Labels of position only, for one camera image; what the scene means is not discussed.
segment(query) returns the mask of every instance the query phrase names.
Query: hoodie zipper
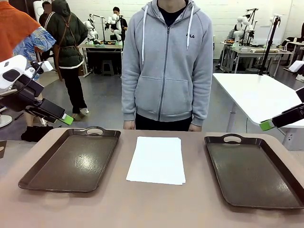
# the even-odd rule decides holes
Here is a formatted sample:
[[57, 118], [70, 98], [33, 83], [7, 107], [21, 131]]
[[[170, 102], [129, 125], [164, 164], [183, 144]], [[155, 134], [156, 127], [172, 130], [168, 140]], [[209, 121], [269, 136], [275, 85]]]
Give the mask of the hoodie zipper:
[[166, 66], [167, 66], [169, 34], [170, 34], [170, 27], [167, 27], [167, 43], [166, 43], [166, 54], [165, 54], [165, 66], [163, 67], [162, 89], [161, 89], [161, 105], [160, 105], [160, 108], [158, 110], [158, 121], [161, 120], [162, 99], [163, 99], [163, 93], [164, 93], [164, 89], [165, 89], [165, 80], [166, 80], [165, 76], [166, 76]]

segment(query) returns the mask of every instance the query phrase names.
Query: brown serving tray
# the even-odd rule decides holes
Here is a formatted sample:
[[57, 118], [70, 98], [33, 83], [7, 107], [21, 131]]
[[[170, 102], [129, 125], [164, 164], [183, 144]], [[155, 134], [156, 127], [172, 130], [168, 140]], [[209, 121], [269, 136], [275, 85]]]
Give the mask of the brown serving tray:
[[[99, 129], [102, 134], [88, 133]], [[19, 181], [28, 190], [92, 192], [110, 161], [120, 131], [68, 129]]]
[[[224, 139], [234, 136], [241, 142]], [[303, 209], [304, 189], [263, 139], [205, 137], [224, 199], [232, 206]]]

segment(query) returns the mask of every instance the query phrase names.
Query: dark green hooded jacket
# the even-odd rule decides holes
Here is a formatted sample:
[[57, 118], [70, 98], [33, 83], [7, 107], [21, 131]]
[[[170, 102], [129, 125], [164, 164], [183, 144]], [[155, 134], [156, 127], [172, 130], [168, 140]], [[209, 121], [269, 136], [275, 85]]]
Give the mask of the dark green hooded jacket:
[[[87, 28], [79, 20], [79, 18], [71, 12], [68, 3], [65, 0], [55, 0], [52, 3], [52, 13], [49, 15], [45, 28], [56, 40], [56, 44], [59, 45], [61, 38], [65, 30], [65, 22], [62, 16], [68, 21], [69, 16], [70, 28], [75, 36], [77, 45], [81, 44], [87, 38]], [[70, 47], [74, 45], [74, 39], [67, 28], [65, 38], [61, 43], [61, 49], [59, 52], [58, 64], [60, 68], [73, 69], [80, 66], [83, 62], [81, 54], [79, 54], [76, 47]]]

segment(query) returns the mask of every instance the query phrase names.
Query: tray rim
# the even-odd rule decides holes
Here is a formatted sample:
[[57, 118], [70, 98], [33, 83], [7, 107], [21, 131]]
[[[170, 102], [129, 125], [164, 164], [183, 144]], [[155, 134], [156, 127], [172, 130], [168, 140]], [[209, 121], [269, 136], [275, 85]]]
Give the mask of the tray rim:
[[[86, 132], [88, 131], [88, 130], [90, 130], [90, 129], [99, 129], [99, 130], [102, 130], [103, 131], [103, 134], [95, 134], [95, 133], [93, 133], [93, 134], [87, 134]], [[58, 190], [58, 189], [41, 189], [41, 188], [29, 188], [29, 187], [27, 187], [28, 185], [24, 185], [23, 183], [22, 183], [22, 181], [23, 181], [23, 179], [24, 178], [26, 178], [30, 173], [31, 173], [31, 171], [32, 171], [32, 169], [34, 169], [35, 168], [35, 166], [36, 165], [38, 165], [39, 164], [39, 162], [40, 162], [40, 160], [42, 160], [42, 158], [48, 153], [48, 151], [50, 151], [51, 149], [52, 149], [52, 147], [53, 146], [55, 146], [56, 145], [56, 143], [58, 142], [58, 141], [61, 141], [61, 140], [64, 140], [61, 144], [60, 144], [60, 146], [57, 148], [57, 150], [56, 150], [56, 152], [58, 151], [58, 149], [65, 143], [65, 141], [70, 137], [70, 136], [72, 136], [72, 135], [90, 135], [90, 136], [103, 136], [103, 137], [106, 137], [106, 136], [109, 136], [109, 137], [113, 137], [113, 138], [115, 138], [116, 140], [115, 140], [115, 143], [114, 143], [114, 146], [113, 146], [113, 148], [112, 148], [112, 150], [111, 150], [111, 152], [109, 153], [109, 156], [107, 157], [107, 161], [106, 161], [106, 163], [105, 163], [105, 166], [104, 166], [104, 168], [102, 169], [102, 171], [101, 171], [101, 173], [100, 173], [100, 176], [99, 176], [99, 178], [98, 178], [98, 181], [96, 182], [96, 185], [94, 186], [94, 188], [93, 189], [91, 189], [91, 190]], [[68, 128], [66, 131], [64, 131], [63, 133], [62, 133], [62, 135], [54, 142], [54, 144], [35, 162], [35, 164], [33, 164], [32, 166], [31, 166], [31, 168], [26, 172], [26, 174], [24, 174], [24, 176], [19, 180], [19, 182], [18, 182], [18, 187], [19, 188], [21, 188], [21, 189], [24, 189], [24, 190], [35, 190], [35, 191], [44, 191], [44, 192], [58, 192], [58, 193], [90, 193], [90, 192], [93, 192], [93, 191], [95, 191], [98, 187], [99, 187], [99, 185], [100, 185], [100, 182], [101, 182], [101, 179], [102, 179], [102, 177], [103, 177], [103, 174], [104, 174], [104, 172], [105, 172], [105, 170], [106, 170], [106, 168], [107, 168], [107, 166], [108, 166], [108, 164], [109, 164], [109, 162], [110, 162], [110, 159], [111, 159], [111, 157], [112, 157], [112, 155], [113, 155], [113, 153], [114, 153], [114, 150], [116, 149], [116, 146], [117, 146], [117, 143], [118, 143], [118, 140], [119, 140], [119, 138], [120, 138], [120, 135], [121, 135], [121, 132], [119, 131], [119, 130], [106, 130], [106, 129], [104, 129], [104, 128], [102, 128], [102, 127], [97, 127], [97, 126], [92, 126], [92, 127], [88, 127], [88, 128]]]
[[[225, 135], [222, 135], [222, 136], [205, 136], [204, 137], [204, 141], [205, 141], [205, 144], [206, 144], [206, 147], [207, 147], [207, 151], [208, 151], [208, 155], [209, 155], [209, 158], [212, 162], [212, 167], [213, 167], [213, 172], [215, 173], [216, 175], [216, 178], [217, 178], [217, 183], [219, 185], [219, 188], [220, 188], [220, 191], [222, 193], [222, 196], [224, 198], [224, 200], [231, 206], [233, 207], [241, 207], [241, 208], [249, 208], [249, 209], [267, 209], [267, 210], [301, 210], [301, 209], [304, 209], [304, 205], [301, 206], [301, 207], [265, 207], [265, 206], [248, 206], [248, 205], [240, 205], [240, 204], [235, 204], [235, 203], [232, 203], [230, 200], [228, 200], [227, 196], [225, 195], [224, 191], [223, 191], [223, 188], [222, 188], [222, 185], [221, 185], [221, 181], [219, 180], [219, 176], [218, 176], [218, 172], [216, 171], [216, 165], [215, 165], [215, 161], [214, 159], [212, 159], [211, 157], [211, 154], [210, 154], [210, 151], [209, 151], [209, 148], [208, 148], [208, 145], [209, 144], [218, 144], [218, 143], [212, 143], [212, 142], [208, 142], [207, 139], [210, 139], [210, 138], [226, 138], [226, 137], [229, 137], [229, 136], [234, 136], [234, 137], [238, 137], [240, 139], [248, 139], [248, 140], [261, 140], [262, 142], [265, 142], [266, 145], [268, 145], [270, 148], [271, 146], [266, 142], [266, 140], [264, 139], [261, 139], [261, 138], [251, 138], [251, 137], [244, 137], [244, 136], [241, 136], [241, 135], [238, 135], [238, 134], [235, 134], [235, 133], [227, 133]], [[276, 154], [276, 156], [278, 157], [278, 159], [284, 164], [284, 162], [279, 158], [279, 156]]]

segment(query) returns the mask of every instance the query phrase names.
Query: white drawstring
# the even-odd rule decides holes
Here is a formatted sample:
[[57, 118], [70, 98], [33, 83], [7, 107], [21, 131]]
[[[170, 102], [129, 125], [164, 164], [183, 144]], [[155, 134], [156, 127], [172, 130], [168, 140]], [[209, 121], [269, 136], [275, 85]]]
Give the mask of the white drawstring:
[[143, 15], [143, 30], [142, 30], [142, 64], [144, 62], [144, 26], [145, 26], [145, 23], [146, 23], [146, 16], [147, 16], [147, 11], [148, 11], [148, 5], [146, 5], [146, 8], [144, 10], [144, 15]]
[[191, 29], [191, 24], [192, 24], [193, 12], [194, 12], [194, 4], [192, 4], [192, 10], [191, 10], [190, 21], [189, 21], [189, 26], [188, 26], [187, 50], [188, 50], [189, 42], [190, 42], [190, 29]]

